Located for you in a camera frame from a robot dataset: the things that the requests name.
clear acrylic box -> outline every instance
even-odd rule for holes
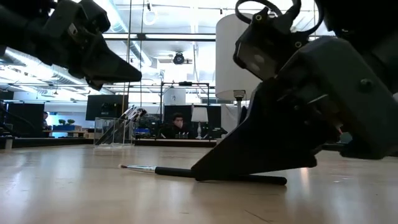
[[[95,118],[94,146],[130,146],[135,141],[135,124],[119,118]]]

wooden floor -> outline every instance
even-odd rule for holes
[[[398,223],[398,159],[343,159],[274,173],[286,187],[198,183],[118,164],[189,168],[209,149],[92,146],[0,152],[0,223]]]

person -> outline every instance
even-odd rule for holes
[[[175,113],[172,117],[172,123],[160,130],[160,138],[183,139],[190,138],[191,131],[184,126],[184,118],[181,113]]]
[[[49,114],[47,112],[43,112],[43,130],[51,130],[51,126],[49,126],[46,121],[48,116]]]

white lamp shade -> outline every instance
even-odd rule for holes
[[[168,105],[185,105],[186,91],[184,88],[168,88],[164,91],[163,102]]]
[[[207,117],[207,108],[194,107],[192,111],[192,122],[209,122]]]
[[[235,14],[225,16],[216,25],[216,97],[219,99],[235,100],[234,90],[245,90],[246,98],[250,99],[260,83],[260,79],[233,61],[235,42],[247,27]]]

ceiling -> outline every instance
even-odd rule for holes
[[[215,34],[217,22],[224,16],[234,13],[234,0],[95,0],[107,13],[112,23],[109,33],[151,33],[151,34]],[[287,10],[292,3],[290,1],[272,0],[281,10]],[[256,2],[244,3],[241,12],[254,14],[263,6]],[[306,30],[316,23],[317,8],[311,0],[302,0],[302,12],[294,22],[296,30]],[[325,26],[321,26],[316,35],[333,35],[327,32]],[[121,58],[127,59],[127,41],[107,40],[109,48]],[[140,68],[139,52],[142,58],[147,58],[147,63],[142,63],[144,83],[146,85],[159,84],[161,78],[166,82],[206,82],[215,84],[215,42],[192,42],[192,41],[135,41],[130,43],[130,57],[132,64]],[[18,83],[46,84],[84,84],[84,80],[71,77],[65,69],[60,67],[49,67],[35,58],[26,54],[12,51],[22,58],[3,57],[0,63],[0,82],[15,83],[13,86],[0,86],[2,89],[14,91],[32,91],[39,93],[47,91],[52,94],[58,87],[30,88],[18,87]],[[185,65],[174,65],[172,58],[176,52],[182,52],[189,63]],[[195,66],[192,63],[195,55]],[[50,75],[44,77],[42,73],[50,71]],[[90,88],[64,88],[74,94],[86,98],[87,94],[97,93]],[[120,88],[106,88],[101,93],[123,91]]]

